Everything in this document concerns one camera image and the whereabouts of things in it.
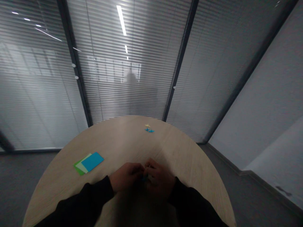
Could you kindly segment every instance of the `white wall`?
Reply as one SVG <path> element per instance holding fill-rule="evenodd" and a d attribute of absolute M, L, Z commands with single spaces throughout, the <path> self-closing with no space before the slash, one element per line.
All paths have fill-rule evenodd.
<path fill-rule="evenodd" d="M 303 1 L 277 34 L 209 143 L 303 208 Z"/>

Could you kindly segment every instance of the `green paper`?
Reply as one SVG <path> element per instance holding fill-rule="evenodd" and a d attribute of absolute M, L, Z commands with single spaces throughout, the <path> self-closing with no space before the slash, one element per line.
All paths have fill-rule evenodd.
<path fill-rule="evenodd" d="M 84 159 L 81 160 L 81 162 L 79 162 L 79 163 L 76 165 L 76 167 L 77 167 L 78 169 L 82 170 L 82 172 L 84 172 L 84 173 L 88 173 L 88 171 L 87 171 L 87 169 L 84 167 L 84 165 L 82 164 L 82 162 L 83 162 L 85 159 L 87 159 L 89 156 L 91 156 L 91 155 L 92 155 L 91 153 L 88 154 L 88 156 L 86 156 Z"/>
<path fill-rule="evenodd" d="M 78 162 L 76 162 L 76 163 L 74 164 L 74 167 L 75 167 L 76 171 L 78 172 L 78 174 L 79 174 L 80 176 L 82 176 L 82 175 L 85 174 L 82 170 L 80 170 L 80 169 L 78 169 L 78 168 L 76 167 L 76 165 L 77 165 L 79 162 L 81 162 L 81 161 L 82 161 L 82 160 L 80 160 L 80 161 L 78 161 Z"/>
<path fill-rule="evenodd" d="M 76 162 L 74 164 L 74 168 L 76 169 L 76 171 L 79 173 L 80 176 L 84 175 L 85 172 L 83 172 L 81 169 L 79 169 L 76 165 L 78 165 L 80 162 L 82 162 L 83 160 L 87 159 L 89 156 L 91 156 L 92 154 L 89 153 L 84 159 L 81 159 L 80 161 Z"/>

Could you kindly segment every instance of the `black sleeve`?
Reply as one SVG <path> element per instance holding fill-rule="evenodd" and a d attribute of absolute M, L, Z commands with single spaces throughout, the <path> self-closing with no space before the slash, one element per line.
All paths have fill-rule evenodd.
<path fill-rule="evenodd" d="M 86 183 L 79 194 L 60 201 L 56 210 L 39 222 L 36 227 L 93 227 L 101 214 L 103 205 L 112 197 L 114 197 L 114 192 L 108 176 L 93 185 Z"/>
<path fill-rule="evenodd" d="M 209 201 L 177 177 L 168 202 L 176 208 L 180 226 L 227 226 Z"/>

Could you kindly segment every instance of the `window blinds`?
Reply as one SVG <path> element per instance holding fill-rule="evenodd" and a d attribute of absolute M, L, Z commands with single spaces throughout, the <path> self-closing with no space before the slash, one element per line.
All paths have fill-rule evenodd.
<path fill-rule="evenodd" d="M 200 0 L 167 122 L 205 142 L 284 1 Z"/>
<path fill-rule="evenodd" d="M 190 4 L 68 1 L 94 124 L 123 115 L 163 119 Z"/>
<path fill-rule="evenodd" d="M 16 150 L 62 148 L 87 122 L 57 2 L 0 5 L 1 131 Z"/>

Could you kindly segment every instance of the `gray carpet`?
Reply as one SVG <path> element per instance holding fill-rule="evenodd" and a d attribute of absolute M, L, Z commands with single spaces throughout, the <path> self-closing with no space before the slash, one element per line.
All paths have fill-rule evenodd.
<path fill-rule="evenodd" d="M 200 146 L 225 185 L 237 226 L 301 226 L 300 219 L 249 175 L 239 176 L 207 146 Z"/>
<path fill-rule="evenodd" d="M 299 218 L 250 176 L 238 176 L 206 146 L 229 194 L 238 226 L 300 226 Z M 0 226 L 22 226 L 31 195 L 55 153 L 0 156 Z"/>

